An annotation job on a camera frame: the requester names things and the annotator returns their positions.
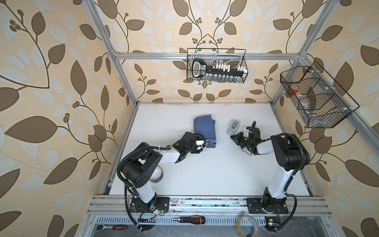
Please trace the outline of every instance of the floral wallpaper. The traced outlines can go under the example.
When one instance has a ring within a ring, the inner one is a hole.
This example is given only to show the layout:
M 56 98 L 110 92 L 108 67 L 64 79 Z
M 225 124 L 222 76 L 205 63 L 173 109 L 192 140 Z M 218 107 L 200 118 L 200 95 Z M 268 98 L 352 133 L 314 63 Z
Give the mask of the floral wallpaper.
M 288 60 L 247 60 L 244 83 L 218 83 L 187 78 L 186 63 L 175 60 L 123 60 L 137 100 L 142 102 L 267 102 L 279 85 Z
M 0 23 L 0 235 L 75 236 L 132 106 L 79 1 L 0 0 Z
M 341 0 L 309 58 L 330 72 L 336 88 L 359 103 L 355 112 L 379 132 L 379 3 Z M 276 110 L 287 132 L 298 135 L 311 155 L 304 169 L 318 196 L 324 196 L 346 237 L 378 236 L 379 155 L 345 119 L 332 129 L 307 129 L 283 95 Z
M 119 52 L 236 48 L 296 53 L 323 0 L 95 0 Z

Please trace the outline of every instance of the folded blue fabric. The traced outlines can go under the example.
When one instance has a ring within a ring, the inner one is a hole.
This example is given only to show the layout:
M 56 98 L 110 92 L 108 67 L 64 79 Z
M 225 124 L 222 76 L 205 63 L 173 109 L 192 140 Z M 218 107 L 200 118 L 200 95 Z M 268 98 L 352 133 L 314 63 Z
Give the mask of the folded blue fabric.
M 204 115 L 197 117 L 193 120 L 193 130 L 195 133 L 202 134 L 206 140 L 212 141 L 212 146 L 208 148 L 216 147 L 216 131 L 215 131 L 216 121 L 212 119 L 211 115 Z

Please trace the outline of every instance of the black mounting plate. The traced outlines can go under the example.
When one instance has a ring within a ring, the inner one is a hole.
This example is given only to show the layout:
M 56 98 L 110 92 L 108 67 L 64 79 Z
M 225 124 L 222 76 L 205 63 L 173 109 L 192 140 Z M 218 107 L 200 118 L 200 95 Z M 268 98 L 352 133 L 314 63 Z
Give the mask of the black mounting plate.
M 267 214 L 267 212 L 262 210 L 262 198 L 246 198 L 247 208 L 250 214 Z M 279 214 L 288 214 L 287 206 L 278 206 Z
M 157 197 L 157 206 L 158 206 L 158 210 L 163 210 L 164 212 L 167 212 L 170 206 L 170 198 Z M 135 210 L 136 213 L 146 212 L 149 209 L 146 203 L 144 203 L 141 199 L 134 198 L 134 197 L 132 198 L 131 207 L 134 207 L 136 209 Z

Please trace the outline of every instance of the wire basket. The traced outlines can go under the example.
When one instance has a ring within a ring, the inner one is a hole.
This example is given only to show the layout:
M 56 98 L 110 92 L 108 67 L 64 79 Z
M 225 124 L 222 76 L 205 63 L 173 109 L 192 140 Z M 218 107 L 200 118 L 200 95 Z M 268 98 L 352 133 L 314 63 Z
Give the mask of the wire basket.
M 324 81 L 321 72 L 329 75 L 333 86 Z M 311 66 L 297 66 L 282 72 L 280 83 L 307 128 L 335 127 L 359 108 L 349 93 L 316 61 Z
M 187 49 L 187 81 L 244 83 L 245 49 Z

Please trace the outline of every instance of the white tabletop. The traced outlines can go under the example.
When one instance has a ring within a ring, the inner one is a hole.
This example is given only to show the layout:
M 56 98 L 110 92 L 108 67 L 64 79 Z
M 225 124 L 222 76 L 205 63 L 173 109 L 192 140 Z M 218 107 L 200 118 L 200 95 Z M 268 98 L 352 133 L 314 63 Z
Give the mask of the white tabletop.
M 281 133 L 269 104 L 141 104 L 122 157 L 141 142 L 167 146 L 193 132 L 193 119 L 212 115 L 216 121 L 216 148 L 187 154 L 179 163 L 160 165 L 163 179 L 152 187 L 158 195 L 260 196 L 278 166 L 274 153 L 252 155 L 241 151 L 226 130 L 233 119 L 240 121 L 238 132 L 257 121 L 261 139 Z M 288 193 L 309 196 L 299 173 Z M 110 195 L 123 195 L 124 184 L 115 176 Z

